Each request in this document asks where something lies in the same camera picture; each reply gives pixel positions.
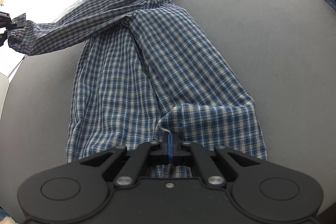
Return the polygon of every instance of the checkered fabric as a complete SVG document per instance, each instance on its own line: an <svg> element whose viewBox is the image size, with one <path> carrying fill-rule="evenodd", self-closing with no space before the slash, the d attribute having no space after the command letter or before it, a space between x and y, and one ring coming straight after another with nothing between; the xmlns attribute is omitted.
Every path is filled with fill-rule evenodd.
<svg viewBox="0 0 336 224"><path fill-rule="evenodd" d="M172 0L86 0L56 23L8 34L38 55L84 42L73 85L66 162L116 145L129 150L163 132L213 150L266 159L253 99L187 11ZM152 176L191 176L157 166Z"/></svg>

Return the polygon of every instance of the gray fabric surface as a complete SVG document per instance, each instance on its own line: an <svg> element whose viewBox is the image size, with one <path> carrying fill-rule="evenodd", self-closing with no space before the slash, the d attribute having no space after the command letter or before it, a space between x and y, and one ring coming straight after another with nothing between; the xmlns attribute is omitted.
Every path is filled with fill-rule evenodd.
<svg viewBox="0 0 336 224"><path fill-rule="evenodd" d="M255 100L269 160L321 183L320 212L336 202L335 11L324 0L173 1ZM0 205L19 221L21 182L65 161L81 49L27 57L10 84L0 124Z"/></svg>

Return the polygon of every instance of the metal screw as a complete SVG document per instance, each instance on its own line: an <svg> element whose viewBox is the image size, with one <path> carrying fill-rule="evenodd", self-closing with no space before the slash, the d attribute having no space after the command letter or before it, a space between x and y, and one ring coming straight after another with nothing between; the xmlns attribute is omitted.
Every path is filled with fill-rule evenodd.
<svg viewBox="0 0 336 224"><path fill-rule="evenodd" d="M132 179L130 177L118 177L115 182L119 185L130 185L132 183Z"/></svg>
<svg viewBox="0 0 336 224"><path fill-rule="evenodd" d="M224 178L221 176L211 176L208 177L208 182L213 185L220 185L224 182Z"/></svg>
<svg viewBox="0 0 336 224"><path fill-rule="evenodd" d="M166 186L167 188L173 188L173 187L175 186L175 184L172 183L172 182L167 182L167 183L165 184L165 186Z"/></svg>

